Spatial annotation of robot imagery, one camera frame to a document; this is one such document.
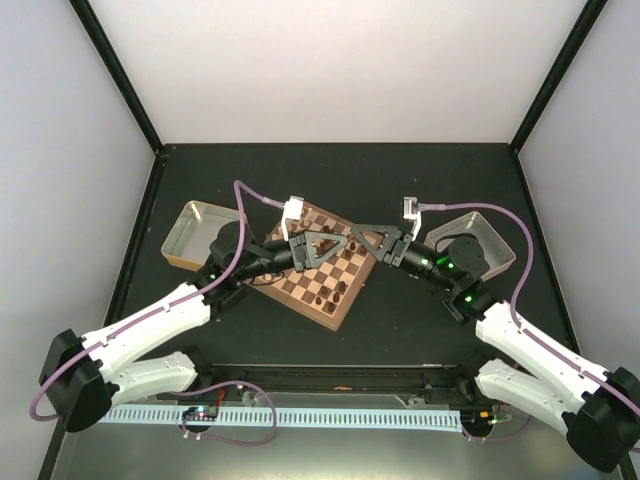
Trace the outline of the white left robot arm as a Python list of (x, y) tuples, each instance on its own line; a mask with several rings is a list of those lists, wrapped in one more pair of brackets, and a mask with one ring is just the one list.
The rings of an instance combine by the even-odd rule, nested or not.
[(39, 377), (40, 397), (68, 433), (87, 429), (113, 407), (158, 393), (207, 397), (213, 372), (177, 351), (145, 359), (168, 340), (237, 303), (244, 283), (265, 274), (317, 269), (345, 247), (343, 234), (303, 230), (263, 244), (243, 221), (220, 228), (204, 265), (161, 300), (108, 327), (84, 335), (67, 329), (51, 341)]

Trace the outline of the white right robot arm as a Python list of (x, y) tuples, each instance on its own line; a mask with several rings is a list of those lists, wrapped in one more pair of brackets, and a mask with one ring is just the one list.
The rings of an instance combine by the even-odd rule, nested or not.
[(612, 472), (639, 443), (639, 380), (624, 367), (608, 370), (586, 360), (521, 317), (490, 293), (489, 268), (478, 239), (456, 235), (442, 251), (394, 226), (357, 224), (353, 236), (380, 263), (424, 280), (442, 295), (459, 323), (515, 361), (496, 358), (454, 379), (457, 396), (508, 403), (563, 435), (591, 467)]

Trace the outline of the wooden chess board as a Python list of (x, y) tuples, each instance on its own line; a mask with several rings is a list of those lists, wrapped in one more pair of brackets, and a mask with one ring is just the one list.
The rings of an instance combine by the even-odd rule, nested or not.
[[(289, 233), (312, 230), (342, 234), (348, 238), (346, 247), (317, 269), (265, 274), (248, 285), (324, 327), (338, 330), (376, 263), (351, 234), (351, 226), (350, 221), (305, 202), (301, 219), (287, 222)], [(327, 304), (333, 302), (335, 292), (343, 297), (335, 303), (336, 310), (329, 313)], [(316, 297), (323, 299), (321, 305), (315, 304)]]

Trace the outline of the yellow metal tin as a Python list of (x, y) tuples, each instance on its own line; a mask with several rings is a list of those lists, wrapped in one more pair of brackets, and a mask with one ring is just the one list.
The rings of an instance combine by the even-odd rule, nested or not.
[(195, 272), (205, 263), (220, 229), (239, 218), (237, 210), (189, 201), (170, 229), (161, 254), (171, 266)]

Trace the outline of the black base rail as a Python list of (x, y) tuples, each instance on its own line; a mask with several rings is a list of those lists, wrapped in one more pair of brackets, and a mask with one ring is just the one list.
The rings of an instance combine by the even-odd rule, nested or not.
[(365, 393), (419, 395), (429, 403), (469, 404), (478, 399), (462, 366), (203, 366), (196, 391), (215, 383), (246, 381), (271, 393)]

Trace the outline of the black frame post right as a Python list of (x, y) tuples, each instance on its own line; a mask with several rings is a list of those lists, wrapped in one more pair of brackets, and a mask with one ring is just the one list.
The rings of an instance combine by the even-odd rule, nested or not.
[(519, 154), (523, 150), (607, 4), (608, 0), (588, 0), (585, 2), (509, 143), (509, 149), (512, 153)]

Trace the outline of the black frame post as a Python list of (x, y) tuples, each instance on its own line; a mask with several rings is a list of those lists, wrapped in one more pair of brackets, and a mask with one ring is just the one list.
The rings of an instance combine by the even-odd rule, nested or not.
[(87, 33), (92, 45), (120, 92), (121, 97), (125, 101), (149, 147), (155, 154), (162, 151), (164, 144), (147, 114), (147, 111), (144, 108), (129, 76), (127, 75), (112, 42), (91, 5), (91, 2), (88, 0), (70, 0), (69, 4)]
[(509, 143), (509, 149), (512, 153), (519, 154), (523, 150), (607, 4), (608, 0), (588, 0), (585, 2)]

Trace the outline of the black frame post left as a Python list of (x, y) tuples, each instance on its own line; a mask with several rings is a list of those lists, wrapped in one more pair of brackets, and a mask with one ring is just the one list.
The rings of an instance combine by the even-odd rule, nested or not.
[(147, 114), (147, 111), (144, 108), (129, 76), (127, 75), (112, 42), (91, 5), (91, 2), (88, 0), (70, 0), (69, 4), (87, 33), (92, 45), (120, 92), (121, 97), (125, 101), (149, 147), (155, 154), (162, 151), (164, 144)]

